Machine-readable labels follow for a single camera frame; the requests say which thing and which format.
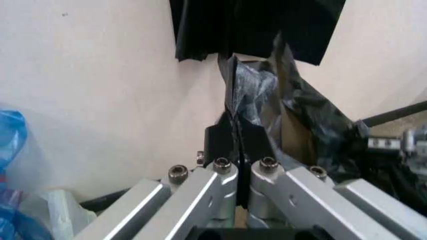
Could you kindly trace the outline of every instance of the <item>blue plastic bag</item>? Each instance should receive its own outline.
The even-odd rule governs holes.
[[[0,111],[0,171],[17,156],[26,139],[24,116],[18,111]]]

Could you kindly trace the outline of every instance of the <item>machine part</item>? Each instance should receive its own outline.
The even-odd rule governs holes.
[[[251,173],[251,186],[296,228],[319,226],[335,239],[398,239],[304,167],[266,174],[257,161]]]
[[[290,227],[283,221],[274,219],[262,219],[250,213],[247,215],[246,225],[250,229],[284,229],[286,227]]]
[[[204,227],[224,198],[216,172],[198,167],[134,237],[134,240],[185,239],[193,227]]]
[[[416,155],[423,159],[423,162],[427,162],[427,141],[416,142]]]
[[[271,162],[270,159],[267,159],[267,165]],[[254,165],[258,165],[259,170],[263,172],[263,174],[269,175],[271,179],[276,179],[279,174],[283,174],[285,172],[284,168],[279,164],[274,164],[273,168],[268,168],[265,170],[265,162],[262,164],[262,160],[257,161]],[[252,185],[252,181],[249,187],[249,201],[247,206],[248,211],[248,219],[246,220],[246,224],[250,228],[270,228],[272,224],[276,223],[277,225],[281,225],[282,227],[285,225],[285,217],[283,213],[273,204],[273,202],[266,197],[263,193],[259,192],[261,186]]]
[[[209,164],[206,169],[214,170],[215,162]],[[225,174],[219,174],[221,179],[221,189],[223,200],[217,213],[212,217],[209,226],[223,228],[232,228],[234,225],[235,209],[236,209],[236,196],[237,196],[237,182],[239,170],[234,164],[231,164],[229,171]]]
[[[169,198],[157,181],[143,179],[107,208],[75,239],[131,239]]]
[[[203,165],[205,163],[205,152],[204,151],[197,151],[196,163],[197,163],[197,165]]]
[[[321,167],[321,166],[311,166],[308,169],[312,174],[314,174],[318,179],[322,180],[323,182],[326,181],[326,177],[328,176],[328,172]]]
[[[409,129],[403,132],[402,149],[410,156],[415,152],[416,146],[415,146],[415,130],[414,129]]]
[[[174,165],[167,173],[169,181],[173,184],[182,184],[189,176],[189,171],[184,165]]]
[[[248,212],[260,219],[284,220],[283,214],[264,194],[250,187]]]
[[[385,137],[370,137],[367,140],[367,147],[371,150],[400,151],[401,140]]]
[[[339,194],[402,239],[427,239],[427,218],[363,179],[335,186]]]
[[[232,162],[225,157],[219,157],[213,160],[213,170],[219,174],[228,174],[232,167]]]
[[[279,209],[264,194],[250,187],[248,216],[246,225],[248,228],[284,228],[286,220]]]
[[[278,165],[278,161],[270,156],[266,156],[259,161],[259,166],[261,167],[261,170],[265,173],[274,172],[277,169]]]

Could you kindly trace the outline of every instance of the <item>plastic bag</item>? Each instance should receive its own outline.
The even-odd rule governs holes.
[[[62,189],[30,195],[19,210],[42,222],[56,240],[73,239],[97,217],[93,211],[82,208],[70,192]]]
[[[18,111],[0,111],[0,171],[17,156],[26,139],[24,116]]]
[[[234,119],[239,115],[263,126],[286,170],[314,164],[333,175],[344,167],[352,168],[352,161],[341,158],[340,150],[358,136],[367,135],[368,128],[362,122],[353,123],[301,78],[281,34],[266,61],[240,62],[235,56],[220,55],[218,65],[225,80],[228,112]],[[297,133],[286,137],[291,131]],[[286,149],[293,138],[301,139]],[[302,146],[298,157],[289,152],[295,146]]]

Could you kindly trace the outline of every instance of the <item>hex socket screw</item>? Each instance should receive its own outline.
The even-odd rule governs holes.
[[[167,173],[169,181],[173,184],[182,184],[189,176],[189,171],[184,165],[174,165],[169,168]]]
[[[225,157],[219,157],[213,161],[212,168],[218,174],[228,174],[232,168],[232,162]]]
[[[266,156],[259,161],[259,167],[264,173],[270,174],[276,171],[279,166],[279,162],[270,156]]]

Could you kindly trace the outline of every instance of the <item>metal fitting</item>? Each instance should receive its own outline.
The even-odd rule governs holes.
[[[189,171],[184,165],[175,165],[169,168],[167,173],[169,181],[172,184],[182,184],[189,176]]]
[[[311,166],[308,170],[322,181],[328,176],[328,172],[321,166]]]
[[[270,156],[266,156],[259,161],[259,167],[264,173],[273,173],[278,166],[279,162]]]
[[[213,161],[212,168],[219,174],[228,174],[232,167],[232,162],[225,157],[219,157]]]
[[[196,162],[198,165],[203,165],[205,163],[205,152],[197,151]]]

